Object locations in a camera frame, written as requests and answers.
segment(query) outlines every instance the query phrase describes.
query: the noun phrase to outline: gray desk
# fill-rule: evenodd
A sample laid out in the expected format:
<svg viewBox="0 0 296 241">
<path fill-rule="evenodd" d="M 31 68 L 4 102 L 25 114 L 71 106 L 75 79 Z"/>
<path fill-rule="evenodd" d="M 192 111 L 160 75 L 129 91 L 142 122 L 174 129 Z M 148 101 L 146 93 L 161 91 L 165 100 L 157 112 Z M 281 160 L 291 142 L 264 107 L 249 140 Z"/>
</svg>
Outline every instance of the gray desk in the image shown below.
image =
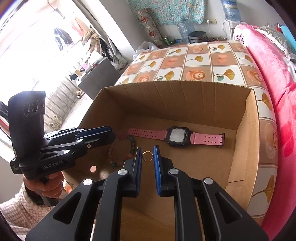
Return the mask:
<svg viewBox="0 0 296 241">
<path fill-rule="evenodd" d="M 97 67 L 81 77 L 82 81 L 78 87 L 94 100 L 102 88 L 113 86 L 119 77 L 118 71 L 104 58 Z"/>
</svg>

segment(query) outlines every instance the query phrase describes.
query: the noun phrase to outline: metal bolt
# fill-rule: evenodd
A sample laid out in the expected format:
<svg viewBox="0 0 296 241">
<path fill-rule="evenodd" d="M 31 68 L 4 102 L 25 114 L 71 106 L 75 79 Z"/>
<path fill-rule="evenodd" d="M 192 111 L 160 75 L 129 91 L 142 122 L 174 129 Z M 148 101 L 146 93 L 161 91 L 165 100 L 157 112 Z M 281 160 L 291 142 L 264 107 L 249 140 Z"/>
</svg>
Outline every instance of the metal bolt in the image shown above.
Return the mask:
<svg viewBox="0 0 296 241">
<path fill-rule="evenodd" d="M 83 184 L 84 184 L 85 186 L 89 186 L 89 185 L 91 185 L 91 184 L 92 184 L 92 179 L 85 179 L 85 180 L 83 181 Z"/>
<path fill-rule="evenodd" d="M 176 168 L 172 168 L 172 169 L 169 170 L 169 172 L 170 172 L 170 174 L 176 175 L 176 174 L 179 173 L 179 170 L 176 169 Z"/>
<path fill-rule="evenodd" d="M 211 184 L 213 184 L 214 181 L 213 181 L 213 179 L 207 177 L 207 178 L 204 180 L 204 182 L 205 182 L 205 184 L 211 185 Z"/>
<path fill-rule="evenodd" d="M 118 171 L 118 174 L 123 176 L 123 175 L 127 174 L 127 172 L 128 172 L 128 171 L 125 170 L 125 169 L 120 169 L 120 170 Z"/>
</svg>

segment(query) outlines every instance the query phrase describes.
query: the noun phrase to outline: floral curtain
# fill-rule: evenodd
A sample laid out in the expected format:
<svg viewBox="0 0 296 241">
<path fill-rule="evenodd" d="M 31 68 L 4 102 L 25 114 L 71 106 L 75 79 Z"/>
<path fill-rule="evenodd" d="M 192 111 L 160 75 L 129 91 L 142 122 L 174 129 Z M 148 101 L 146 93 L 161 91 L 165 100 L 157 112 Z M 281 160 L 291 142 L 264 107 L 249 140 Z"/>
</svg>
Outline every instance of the floral curtain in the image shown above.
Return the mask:
<svg viewBox="0 0 296 241">
<path fill-rule="evenodd" d="M 195 24 L 204 20 L 207 0 L 128 0 L 132 12 L 147 8 L 157 25 L 176 25 L 182 19 Z"/>
</svg>

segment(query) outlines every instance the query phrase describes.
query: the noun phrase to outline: human hand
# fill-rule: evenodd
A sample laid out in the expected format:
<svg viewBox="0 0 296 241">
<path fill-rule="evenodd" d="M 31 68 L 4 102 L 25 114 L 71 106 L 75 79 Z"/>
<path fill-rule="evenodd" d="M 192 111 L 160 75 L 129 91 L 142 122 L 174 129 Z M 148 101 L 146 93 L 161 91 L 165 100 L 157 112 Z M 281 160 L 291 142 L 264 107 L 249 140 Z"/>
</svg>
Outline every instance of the human hand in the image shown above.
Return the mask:
<svg viewBox="0 0 296 241">
<path fill-rule="evenodd" d="M 58 198 L 63 191 L 63 174 L 62 172 L 57 172 L 49 175 L 49 180 L 47 183 L 42 183 L 40 180 L 28 180 L 24 175 L 22 179 L 26 187 L 37 193 L 37 190 L 42 190 L 42 195 L 50 198 Z"/>
</svg>

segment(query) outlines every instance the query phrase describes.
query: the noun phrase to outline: watch screen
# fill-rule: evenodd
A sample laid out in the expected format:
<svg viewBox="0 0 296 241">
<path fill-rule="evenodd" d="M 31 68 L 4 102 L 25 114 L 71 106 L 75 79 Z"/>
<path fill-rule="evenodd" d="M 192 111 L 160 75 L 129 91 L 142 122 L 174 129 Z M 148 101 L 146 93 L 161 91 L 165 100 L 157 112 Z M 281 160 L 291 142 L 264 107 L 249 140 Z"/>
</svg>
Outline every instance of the watch screen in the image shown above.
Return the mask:
<svg viewBox="0 0 296 241">
<path fill-rule="evenodd" d="M 185 130 L 183 129 L 172 129 L 170 134 L 170 141 L 182 143 L 185 137 Z"/>
</svg>

